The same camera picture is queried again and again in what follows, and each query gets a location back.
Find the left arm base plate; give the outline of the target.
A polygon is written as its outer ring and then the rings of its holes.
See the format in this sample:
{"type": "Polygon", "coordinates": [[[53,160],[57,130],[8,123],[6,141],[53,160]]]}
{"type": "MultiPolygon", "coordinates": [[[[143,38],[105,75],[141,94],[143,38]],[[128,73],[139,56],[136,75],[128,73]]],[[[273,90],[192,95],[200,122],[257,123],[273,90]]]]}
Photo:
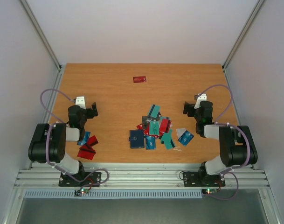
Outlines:
{"type": "Polygon", "coordinates": [[[102,180],[102,174],[101,172],[95,172],[91,175],[89,175],[86,179],[85,177],[88,175],[89,172],[84,172],[81,174],[76,175],[64,175],[61,173],[59,178],[59,187],[81,187],[83,185],[88,185],[95,187],[100,186],[100,181],[102,180]]]}

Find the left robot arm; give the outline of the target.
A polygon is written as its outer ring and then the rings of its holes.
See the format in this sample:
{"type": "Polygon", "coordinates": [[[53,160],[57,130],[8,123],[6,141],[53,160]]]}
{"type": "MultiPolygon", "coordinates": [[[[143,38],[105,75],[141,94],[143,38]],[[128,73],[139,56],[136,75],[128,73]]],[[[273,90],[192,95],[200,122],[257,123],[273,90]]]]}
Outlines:
{"type": "Polygon", "coordinates": [[[73,159],[66,152],[66,142],[83,142],[79,148],[79,157],[93,159],[96,154],[93,146],[98,144],[98,140],[95,136],[86,139],[84,127],[88,119],[96,116],[98,110],[94,102],[90,108],[82,105],[69,107],[67,123],[38,124],[28,148],[29,159],[59,170],[64,181],[71,181],[76,186],[83,185],[89,175],[82,162],[73,159]]]}

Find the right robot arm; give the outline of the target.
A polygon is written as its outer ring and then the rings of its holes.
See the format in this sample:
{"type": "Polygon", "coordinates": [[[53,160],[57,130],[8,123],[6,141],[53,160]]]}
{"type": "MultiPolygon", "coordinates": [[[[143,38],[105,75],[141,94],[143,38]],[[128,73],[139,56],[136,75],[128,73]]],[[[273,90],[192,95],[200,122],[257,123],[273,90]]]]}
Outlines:
{"type": "Polygon", "coordinates": [[[207,100],[195,104],[185,102],[183,107],[183,114],[195,118],[195,130],[199,136],[219,142],[219,155],[203,162],[198,169],[198,179],[202,185],[209,185],[229,171],[258,161],[249,127],[213,122],[212,112],[213,103],[207,100]]]}

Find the dark blue card holder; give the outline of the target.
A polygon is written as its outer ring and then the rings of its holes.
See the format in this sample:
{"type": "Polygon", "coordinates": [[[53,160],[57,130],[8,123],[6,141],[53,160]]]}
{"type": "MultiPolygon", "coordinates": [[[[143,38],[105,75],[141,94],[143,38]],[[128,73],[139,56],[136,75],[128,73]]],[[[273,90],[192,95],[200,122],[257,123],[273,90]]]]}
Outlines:
{"type": "Polygon", "coordinates": [[[129,131],[129,143],[131,149],[144,148],[144,131],[141,129],[129,131]]]}

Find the teal card top pile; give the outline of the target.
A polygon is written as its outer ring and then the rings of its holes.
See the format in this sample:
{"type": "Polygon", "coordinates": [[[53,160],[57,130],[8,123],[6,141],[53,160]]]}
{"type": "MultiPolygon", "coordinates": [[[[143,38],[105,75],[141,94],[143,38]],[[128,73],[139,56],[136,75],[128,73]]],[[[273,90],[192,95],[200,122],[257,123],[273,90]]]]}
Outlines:
{"type": "Polygon", "coordinates": [[[160,111],[159,105],[152,105],[148,112],[148,116],[156,118],[158,116],[159,111],[160,111]]]}

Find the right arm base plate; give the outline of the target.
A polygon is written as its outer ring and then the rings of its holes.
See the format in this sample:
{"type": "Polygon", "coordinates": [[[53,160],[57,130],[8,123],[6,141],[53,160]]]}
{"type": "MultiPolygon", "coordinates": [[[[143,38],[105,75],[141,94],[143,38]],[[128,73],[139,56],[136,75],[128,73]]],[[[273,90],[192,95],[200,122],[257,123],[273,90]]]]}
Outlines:
{"type": "Polygon", "coordinates": [[[185,187],[225,187],[226,183],[219,175],[207,175],[201,177],[198,172],[183,172],[185,187]]]}

